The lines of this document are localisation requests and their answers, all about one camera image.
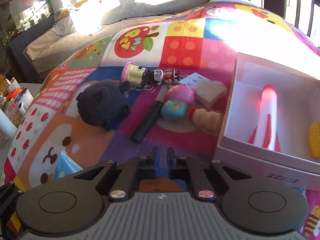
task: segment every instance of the metal screw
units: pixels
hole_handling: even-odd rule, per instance
[[[202,198],[212,198],[214,193],[211,190],[201,190],[199,191],[198,196]]]
[[[126,193],[123,190],[114,190],[110,193],[110,196],[113,198],[123,198],[125,197]]]

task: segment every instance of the pink check pattern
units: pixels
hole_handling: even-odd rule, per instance
[[[57,111],[63,103],[68,101],[76,87],[97,68],[83,68],[67,70],[51,88],[42,92],[34,104],[46,106]]]

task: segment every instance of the open box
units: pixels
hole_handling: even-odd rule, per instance
[[[277,93],[281,153],[247,143],[257,126],[262,88],[267,84]],[[320,159],[311,155],[308,142],[309,126],[320,122],[319,88],[320,81],[312,76],[238,53],[214,159],[291,187],[320,191]]]

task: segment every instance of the bed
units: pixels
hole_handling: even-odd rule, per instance
[[[79,49],[115,31],[157,18],[177,14],[210,0],[111,0],[86,2],[79,10],[30,43],[25,58],[41,76]]]
[[[120,46],[125,35],[143,38],[150,34],[151,40],[139,43],[141,48],[132,49],[129,40],[123,44],[127,46]],[[300,53],[292,55],[292,48]],[[210,161],[219,133],[208,134],[188,120],[172,124],[159,119],[141,144],[130,140],[153,101],[163,97],[161,86],[151,94],[129,91],[126,98],[131,114],[115,119],[109,132],[81,120],[76,97],[97,81],[119,82],[127,61],[162,70],[179,69],[180,74],[197,72],[222,82],[229,92],[237,52],[296,69],[305,64],[320,65],[320,50],[298,29],[270,11],[239,0],[212,0],[173,16],[115,31],[94,41],[89,49],[79,50],[49,73],[10,146],[1,183],[14,181],[28,190],[50,181],[62,150],[84,168],[110,159],[124,163],[133,156],[149,155],[157,146],[162,176],[166,176],[168,147],[174,147],[177,156]],[[224,113],[227,100],[228,93],[212,109]],[[308,200],[310,213],[319,218],[319,193],[301,192]],[[15,216],[11,223],[15,228],[20,226]],[[309,239],[319,239],[317,227],[310,228],[306,221],[301,232]]]

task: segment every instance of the gray ribbed surface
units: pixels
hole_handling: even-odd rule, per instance
[[[297,232],[279,237],[251,236],[228,224],[211,203],[199,202],[188,192],[135,193],[124,203],[112,204],[101,220],[82,233],[59,240],[301,240]],[[23,240],[44,240],[30,233]]]

